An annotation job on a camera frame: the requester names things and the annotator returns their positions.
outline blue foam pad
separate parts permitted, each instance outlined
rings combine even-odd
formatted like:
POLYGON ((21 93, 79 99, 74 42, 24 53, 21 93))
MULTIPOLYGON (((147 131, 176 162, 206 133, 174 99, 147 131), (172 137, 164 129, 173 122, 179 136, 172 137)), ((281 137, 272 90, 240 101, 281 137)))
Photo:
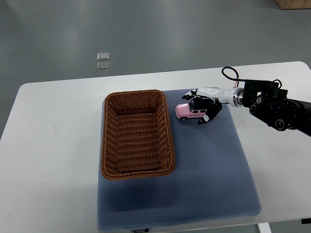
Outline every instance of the blue foam pad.
POLYGON ((204 220, 255 216, 261 210, 253 177, 230 111, 209 123, 176 118, 189 90, 165 91, 176 156, 170 175, 106 180, 99 169, 100 230, 142 229, 204 220))

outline wicker basket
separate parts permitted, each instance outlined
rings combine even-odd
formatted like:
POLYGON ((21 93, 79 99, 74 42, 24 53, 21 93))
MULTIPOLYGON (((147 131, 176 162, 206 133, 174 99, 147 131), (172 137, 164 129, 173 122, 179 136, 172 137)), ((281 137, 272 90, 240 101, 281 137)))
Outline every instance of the wicker basket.
POLYGON ((175 168, 165 94, 116 92, 104 102, 101 172, 109 180, 163 176, 175 168))

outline robotic hand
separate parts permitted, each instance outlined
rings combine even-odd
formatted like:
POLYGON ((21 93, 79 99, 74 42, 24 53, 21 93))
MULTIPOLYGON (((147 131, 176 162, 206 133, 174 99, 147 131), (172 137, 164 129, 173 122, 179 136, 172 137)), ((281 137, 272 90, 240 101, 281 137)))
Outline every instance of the robotic hand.
POLYGON ((242 80, 232 67, 224 67, 222 74, 236 81, 233 89, 225 91, 215 87, 198 88, 182 97, 186 100, 203 97, 213 100, 214 103, 198 124, 213 120, 221 111, 222 104, 228 103, 234 107, 249 108, 251 115, 278 131, 298 129, 311 136, 311 103, 288 99, 288 91, 281 89, 280 80, 242 80), (224 73, 225 69, 233 70, 237 77, 230 78, 224 73), (239 81, 245 82, 244 89, 238 87, 239 81))

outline cable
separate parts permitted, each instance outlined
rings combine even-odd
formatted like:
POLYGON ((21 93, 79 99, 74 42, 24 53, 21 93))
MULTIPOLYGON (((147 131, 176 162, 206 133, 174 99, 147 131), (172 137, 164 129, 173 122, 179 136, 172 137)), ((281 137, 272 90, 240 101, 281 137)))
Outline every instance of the cable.
POLYGON ((278 83, 280 84, 280 87, 278 87, 278 89, 281 89, 281 87, 282 87, 282 82, 281 82, 281 80, 280 80, 280 79, 275 79, 275 80, 273 80, 272 82, 275 83, 276 81, 278 81, 278 83))
MULTIPOLYGON (((230 80, 232 80, 232 81, 246 82, 246 81, 248 80, 248 79, 239 79, 239 74, 238 74, 238 72, 237 72, 234 68, 232 68, 232 67, 224 67, 224 68, 222 69, 222 74, 223 74, 227 79, 230 79, 230 80), (224 72, 225 69, 233 70, 233 71, 235 72, 235 74, 236 74, 237 77, 236 77, 235 79, 229 77, 228 75, 225 74, 225 72, 224 72)), ((278 89, 281 89, 281 87, 282 87, 282 82, 281 82, 280 79, 275 79, 275 80, 273 80, 272 82, 273 82, 273 83, 278 82, 278 83, 280 84, 280 87, 278 87, 278 89)))
POLYGON ((232 67, 224 67, 224 68, 222 69, 222 74, 223 74, 227 79, 230 79, 230 80, 232 80, 232 81, 246 82, 246 80, 247 80, 247 79, 239 79, 239 74, 238 74, 238 72, 237 72, 234 68, 232 68, 232 67), (236 77, 235 79, 229 77, 228 75, 225 74, 225 72, 224 72, 225 69, 233 70, 233 71, 235 72, 235 74, 236 74, 237 77, 236 77))

